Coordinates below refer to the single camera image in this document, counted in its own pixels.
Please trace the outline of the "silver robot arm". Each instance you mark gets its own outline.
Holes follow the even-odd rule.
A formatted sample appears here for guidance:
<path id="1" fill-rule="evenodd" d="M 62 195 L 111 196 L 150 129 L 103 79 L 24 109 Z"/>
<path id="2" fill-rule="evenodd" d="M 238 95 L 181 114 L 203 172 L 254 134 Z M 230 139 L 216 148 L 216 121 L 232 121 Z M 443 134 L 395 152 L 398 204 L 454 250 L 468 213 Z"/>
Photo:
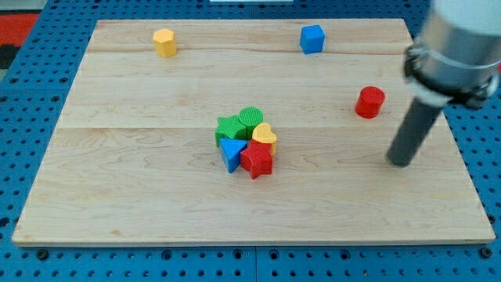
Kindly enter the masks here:
<path id="1" fill-rule="evenodd" d="M 433 0 L 406 50 L 405 76 L 426 106 L 478 109 L 498 88 L 499 65 L 500 0 Z"/>

